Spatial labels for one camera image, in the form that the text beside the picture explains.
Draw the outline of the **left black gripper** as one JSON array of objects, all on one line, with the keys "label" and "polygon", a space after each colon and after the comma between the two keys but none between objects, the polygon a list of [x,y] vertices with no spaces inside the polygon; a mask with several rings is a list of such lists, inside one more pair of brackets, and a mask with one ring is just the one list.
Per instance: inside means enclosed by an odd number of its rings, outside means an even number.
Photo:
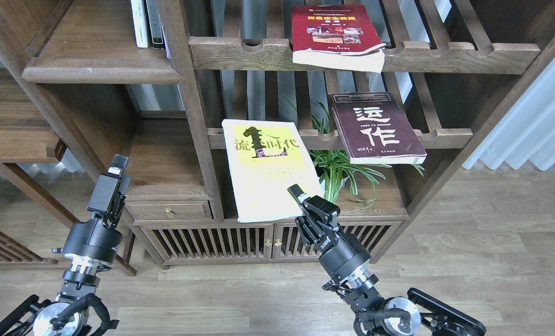
[{"label": "left black gripper", "polygon": [[116,154],[109,173],[99,176],[87,209],[92,212],[89,221],[75,223],[63,247],[52,253],[70,258],[71,271],[97,272],[111,265],[115,259],[122,234],[116,230],[125,204],[130,176],[124,175],[129,158]]}]

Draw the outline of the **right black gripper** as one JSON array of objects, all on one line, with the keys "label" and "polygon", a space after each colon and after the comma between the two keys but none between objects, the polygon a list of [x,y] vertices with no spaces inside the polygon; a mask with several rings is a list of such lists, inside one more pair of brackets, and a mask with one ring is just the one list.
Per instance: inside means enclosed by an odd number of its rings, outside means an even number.
[{"label": "right black gripper", "polygon": [[302,215],[295,219],[306,247],[314,246],[320,264],[335,286],[361,286],[371,276],[366,269],[370,255],[338,222],[340,209],[320,196],[309,196],[298,184],[287,188]]}]

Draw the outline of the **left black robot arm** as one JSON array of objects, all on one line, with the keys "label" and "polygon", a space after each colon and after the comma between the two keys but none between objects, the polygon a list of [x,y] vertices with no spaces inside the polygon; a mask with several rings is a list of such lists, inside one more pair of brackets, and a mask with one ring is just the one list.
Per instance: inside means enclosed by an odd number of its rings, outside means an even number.
[{"label": "left black robot arm", "polygon": [[97,273],[110,269],[122,240],[116,227],[130,184],[128,162],[128,157],[115,155],[90,197],[90,220],[75,223],[65,245],[54,249],[71,260],[56,299],[40,301],[31,295],[0,322],[0,336],[102,336],[117,328],[119,321],[111,319],[96,295]]}]

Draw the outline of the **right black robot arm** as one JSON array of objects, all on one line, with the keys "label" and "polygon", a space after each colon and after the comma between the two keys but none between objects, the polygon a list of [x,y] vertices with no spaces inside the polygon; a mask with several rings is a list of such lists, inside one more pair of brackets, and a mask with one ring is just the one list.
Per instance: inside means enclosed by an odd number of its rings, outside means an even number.
[{"label": "right black robot arm", "polygon": [[484,336],[480,321],[418,289],[410,288],[406,297],[382,297],[375,288],[378,277],[367,270],[367,249],[338,222],[339,207],[296,184],[288,192],[302,212],[295,219],[298,231],[306,246],[320,251],[329,275],[322,288],[350,306],[357,335],[413,336],[426,327],[433,336]]}]

